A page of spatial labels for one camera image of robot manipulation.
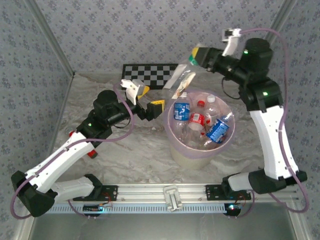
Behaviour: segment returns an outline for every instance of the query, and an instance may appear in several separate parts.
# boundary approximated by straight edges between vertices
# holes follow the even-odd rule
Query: patterned wallpaper
[[[320,3],[301,0],[283,26],[290,51],[289,114],[286,122],[292,154],[308,174],[305,183],[310,198],[306,213],[310,231],[320,240]],[[279,42],[270,76],[283,82],[283,52]]]
[[[197,43],[222,48],[222,28],[270,27],[282,2],[37,0],[76,72],[120,72],[124,63],[178,63]]]
[[[46,157],[70,79],[24,2],[0,9],[0,240],[11,240],[10,177]]]

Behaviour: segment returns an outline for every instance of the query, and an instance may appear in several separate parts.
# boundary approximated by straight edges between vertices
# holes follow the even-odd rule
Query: gray floor
[[[272,203],[257,203],[249,216],[239,219],[228,219],[223,214],[114,214],[101,220],[87,220],[75,214],[46,214],[35,219],[29,238],[29,240],[104,239],[296,240],[297,238],[288,212]]]

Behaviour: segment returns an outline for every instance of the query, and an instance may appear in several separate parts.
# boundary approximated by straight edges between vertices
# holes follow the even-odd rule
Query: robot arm
[[[139,104],[138,100],[149,90],[142,81],[123,79],[121,82],[126,88],[128,98],[126,103],[133,114],[137,114],[142,120],[151,121],[162,113],[164,100],[148,103],[147,109]],[[18,193],[18,197],[33,217],[43,215],[55,202],[88,196],[95,199],[100,194],[102,184],[92,174],[77,180],[56,182],[77,160],[101,143],[101,141],[85,141],[86,139],[106,139],[112,134],[112,126],[130,117],[128,110],[123,103],[118,102],[117,95],[112,90],[99,93],[93,102],[93,107],[88,117],[77,127],[77,131],[59,149],[26,173],[17,171],[11,176],[14,190],[29,179]],[[83,142],[69,147],[78,141]]]
[[[224,35],[232,36],[229,42],[237,44],[234,39],[237,33],[238,29],[227,29]],[[232,54],[234,50],[232,47],[227,52]],[[267,77],[273,56],[269,43],[261,38],[249,39],[240,59],[226,55],[226,50],[217,48],[198,47],[192,52],[195,53],[193,57],[199,66],[208,72],[218,72],[226,80],[239,85],[240,99],[254,121],[263,150],[264,169],[223,178],[224,193],[228,196],[240,190],[254,190],[258,194],[266,194],[296,184],[285,164],[278,140],[278,128],[284,109],[279,85]],[[284,126],[282,135],[290,167],[303,182],[307,180],[307,175],[298,169],[292,157]]]

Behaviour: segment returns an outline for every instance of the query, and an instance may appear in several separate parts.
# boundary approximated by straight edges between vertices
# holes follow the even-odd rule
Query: bottle cap
[[[198,101],[197,106],[204,108],[205,107],[205,102],[204,101]]]
[[[187,93],[185,91],[181,93],[180,98],[186,98],[186,97],[187,97]]]
[[[216,101],[216,97],[214,95],[209,95],[206,100],[208,103],[214,103]]]

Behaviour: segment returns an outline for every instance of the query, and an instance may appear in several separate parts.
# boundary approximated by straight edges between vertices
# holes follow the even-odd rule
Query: checkerboard
[[[122,79],[140,79],[151,90],[159,90],[174,73],[178,64],[124,64]]]

